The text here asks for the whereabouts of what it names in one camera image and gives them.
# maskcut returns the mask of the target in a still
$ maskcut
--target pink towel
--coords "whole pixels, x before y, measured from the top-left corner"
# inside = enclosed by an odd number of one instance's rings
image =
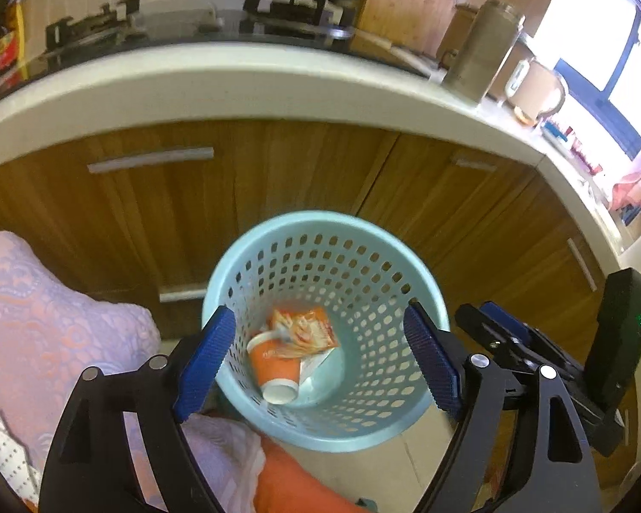
[[[42,470],[53,434],[80,373],[138,369],[159,352],[149,311],[97,302],[65,287],[26,241],[0,232],[0,409],[7,428]],[[127,416],[128,439],[148,503],[162,507],[137,419]],[[253,513],[265,456],[260,438],[242,423],[193,415],[186,440],[227,513]]]

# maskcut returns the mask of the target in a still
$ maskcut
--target white kettle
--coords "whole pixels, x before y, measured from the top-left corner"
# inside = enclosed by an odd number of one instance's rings
[[[568,94],[562,75],[535,58],[521,60],[506,84],[508,102],[532,124],[558,113]]]

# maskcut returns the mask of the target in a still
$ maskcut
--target paper cup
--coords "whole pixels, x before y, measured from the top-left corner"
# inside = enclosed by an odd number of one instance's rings
[[[247,353],[261,394],[273,405],[291,403],[299,394],[301,359],[275,356],[275,350],[281,345],[276,332],[254,336],[247,344]]]

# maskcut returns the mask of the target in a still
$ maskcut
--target orange wrapper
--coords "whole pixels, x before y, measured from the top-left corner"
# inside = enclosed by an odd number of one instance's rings
[[[340,346],[325,310],[318,306],[305,313],[273,310],[268,325],[285,332],[289,341],[276,352],[284,358],[306,357]]]

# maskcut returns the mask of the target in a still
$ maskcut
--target blue gripper pad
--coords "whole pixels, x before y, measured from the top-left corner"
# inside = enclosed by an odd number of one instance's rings
[[[487,301],[480,306],[480,312],[486,314],[499,326],[506,328],[506,330],[511,332],[511,334],[517,337],[524,345],[528,346],[532,342],[527,326],[513,315],[508,314],[495,302]]]
[[[185,422],[202,408],[206,394],[235,339],[235,315],[219,306],[204,326],[206,334],[178,378],[178,399],[173,404],[176,420]]]
[[[447,344],[447,338],[455,339],[456,336],[438,330],[418,303],[410,305],[404,312],[404,335],[437,406],[454,420],[461,420],[463,363],[459,361],[459,353],[453,357],[447,348],[456,345],[462,347],[462,344],[458,341],[449,341]]]

